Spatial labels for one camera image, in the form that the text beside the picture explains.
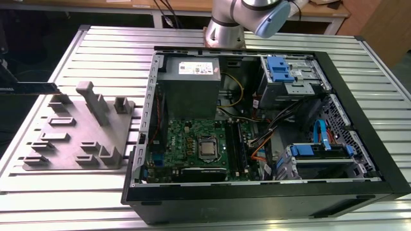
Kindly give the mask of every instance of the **green circuit board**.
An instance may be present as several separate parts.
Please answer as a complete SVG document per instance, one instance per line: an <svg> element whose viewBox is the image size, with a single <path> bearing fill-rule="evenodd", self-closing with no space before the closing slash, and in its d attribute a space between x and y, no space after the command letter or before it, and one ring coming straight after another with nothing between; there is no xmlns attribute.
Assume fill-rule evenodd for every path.
<svg viewBox="0 0 411 231"><path fill-rule="evenodd" d="M252 138L252 124L248 121L227 123L222 120L170 120L167 132L167 151L152 153L147 181L172 182L183 168L224 168L227 181L254 179L248 171L238 171L240 159L234 157L234 139L247 143Z"/></svg>
<svg viewBox="0 0 411 231"><path fill-rule="evenodd" d="M222 120L171 120L167 135L166 167L228 167L226 121ZM242 123L244 141L251 138L251 124ZM219 156L214 161L199 157L199 142L216 140Z"/></svg>

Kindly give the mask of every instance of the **yellow wire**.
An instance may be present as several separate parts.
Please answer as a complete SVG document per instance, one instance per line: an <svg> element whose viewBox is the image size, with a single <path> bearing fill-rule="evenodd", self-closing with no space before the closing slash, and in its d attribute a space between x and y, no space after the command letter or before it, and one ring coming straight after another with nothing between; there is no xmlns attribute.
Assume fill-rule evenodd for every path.
<svg viewBox="0 0 411 231"><path fill-rule="evenodd" d="M240 82L238 81L238 79L234 78L234 76L232 76L231 74L226 73L226 72L222 72L222 74L224 74L224 75L227 75L228 77L231 77L232 80L238 83L238 85L239 85L239 87L240 87L240 90L242 90L242 93L240 93L240 98L239 98L239 100L238 100L235 103L232 103L232 104L230 104L230 105L218 106L219 108L222 108L222 107L232 107L234 105L236 105L236 104L242 101L243 96L244 96L244 88L243 88L243 85L240 84Z"/></svg>

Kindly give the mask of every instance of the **white label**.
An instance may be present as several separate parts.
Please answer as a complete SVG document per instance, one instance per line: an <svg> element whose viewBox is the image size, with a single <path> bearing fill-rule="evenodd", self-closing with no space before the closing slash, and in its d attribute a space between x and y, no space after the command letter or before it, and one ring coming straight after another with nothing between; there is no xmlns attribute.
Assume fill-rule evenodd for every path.
<svg viewBox="0 0 411 231"><path fill-rule="evenodd" d="M293 74L294 76L301 76L301 75L302 75L302 72L301 72L301 71L291 71L291 74Z"/></svg>
<svg viewBox="0 0 411 231"><path fill-rule="evenodd" d="M252 100L252 107L254 107L254 108L258 108L258 103L259 103L258 100Z"/></svg>
<svg viewBox="0 0 411 231"><path fill-rule="evenodd" d="M212 63L207 62L180 62L180 75L212 75Z"/></svg>
<svg viewBox="0 0 411 231"><path fill-rule="evenodd" d="M346 13L334 13L333 16L337 17L349 17L349 15Z"/></svg>
<svg viewBox="0 0 411 231"><path fill-rule="evenodd" d="M106 2L126 2L126 1L131 1L131 0L106 0Z"/></svg>
<svg viewBox="0 0 411 231"><path fill-rule="evenodd" d="M267 164L264 165L264 170L268 173L268 175L271 175L271 167Z"/></svg>
<svg viewBox="0 0 411 231"><path fill-rule="evenodd" d="M150 5L134 5L134 7L138 7L138 8L151 8Z"/></svg>

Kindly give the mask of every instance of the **desk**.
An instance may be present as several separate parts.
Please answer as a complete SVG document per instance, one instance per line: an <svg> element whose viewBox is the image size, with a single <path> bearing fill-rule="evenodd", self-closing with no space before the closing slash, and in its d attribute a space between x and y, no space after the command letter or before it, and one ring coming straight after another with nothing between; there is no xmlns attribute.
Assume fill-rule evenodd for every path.
<svg viewBox="0 0 411 231"><path fill-rule="evenodd" d="M151 14L155 28L163 28L162 13L152 0L111 3L107 3L106 0L24 0L23 2L4 0L2 2L4 3L0 4L0 8L4 9ZM170 2L176 15L211 17L212 0L170 0ZM171 12L164 10L164 14L171 15ZM302 21L330 23L326 35L337 34L350 15L351 13L343 5L338 10L334 10L326 5L310 3L302 9ZM289 20L298 21L299 16L295 15Z"/></svg>
<svg viewBox="0 0 411 231"><path fill-rule="evenodd" d="M154 46L203 46L202 30L84 26L50 82L76 100L79 81L94 81L106 100L127 96L139 128ZM262 39L246 33L250 49L325 51L342 74L389 152L411 182L411 95L367 43L349 36L278 34ZM0 230L156 230L120 204L126 164L118 170L24 171L19 157L40 135L36 128L52 113L51 96L39 96L0 160ZM138 141L131 131L128 141ZM410 229L411 196L373 204L338 218L167 225L174 230L365 231Z"/></svg>

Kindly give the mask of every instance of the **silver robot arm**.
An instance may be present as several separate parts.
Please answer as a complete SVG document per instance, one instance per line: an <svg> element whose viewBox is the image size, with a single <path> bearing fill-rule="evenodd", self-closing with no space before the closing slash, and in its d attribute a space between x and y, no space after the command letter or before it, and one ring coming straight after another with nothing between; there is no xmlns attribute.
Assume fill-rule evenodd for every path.
<svg viewBox="0 0 411 231"><path fill-rule="evenodd" d="M206 43L216 48L242 48L244 28L262 38L282 28L290 14L286 0L214 0Z"/></svg>

